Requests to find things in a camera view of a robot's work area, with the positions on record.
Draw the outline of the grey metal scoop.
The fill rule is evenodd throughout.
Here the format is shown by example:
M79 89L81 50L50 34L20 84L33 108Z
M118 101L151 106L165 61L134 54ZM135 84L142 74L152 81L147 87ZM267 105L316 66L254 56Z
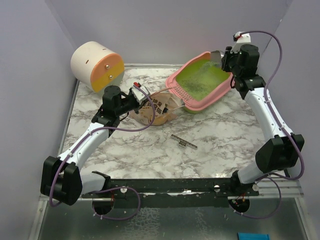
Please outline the grey metal scoop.
M210 61L213 62L213 64L218 68L222 67L223 57L224 57L224 52L221 50L214 50L210 52Z

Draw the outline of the beige cat litter bag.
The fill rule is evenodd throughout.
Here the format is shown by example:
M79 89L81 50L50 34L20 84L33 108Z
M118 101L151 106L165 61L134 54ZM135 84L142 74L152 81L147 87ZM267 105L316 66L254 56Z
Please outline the beige cat litter bag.
M185 106L184 101L169 92L170 88L163 88L150 95L154 105L155 117L153 126L161 126L177 118L175 111ZM153 119L153 109L149 101L139 110L139 113L131 111L129 116L140 124L148 125Z

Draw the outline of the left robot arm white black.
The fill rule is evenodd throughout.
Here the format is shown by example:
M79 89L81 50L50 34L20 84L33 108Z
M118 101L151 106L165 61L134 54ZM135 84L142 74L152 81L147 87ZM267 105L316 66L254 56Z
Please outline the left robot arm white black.
M84 194L103 198L110 193L108 176L99 172L82 175L81 169L100 144L121 130L120 117L138 112L149 100L150 92L139 83L134 83L128 93L116 85L104 89L102 104L85 133L68 150L47 157L43 163L40 192L49 197L52 207L61 203L71 206Z

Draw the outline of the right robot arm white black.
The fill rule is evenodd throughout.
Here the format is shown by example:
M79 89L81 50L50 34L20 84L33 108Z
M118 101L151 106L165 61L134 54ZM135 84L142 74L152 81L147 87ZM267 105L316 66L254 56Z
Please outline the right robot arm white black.
M236 196L246 192L248 184L259 178L294 167L305 143L302 135L294 134L288 127L273 104L266 82L257 74L259 57L258 47L247 43L237 52L226 47L221 59L222 70L232 73L235 89L251 107L265 138L255 161L233 173L236 179L230 182L229 189Z

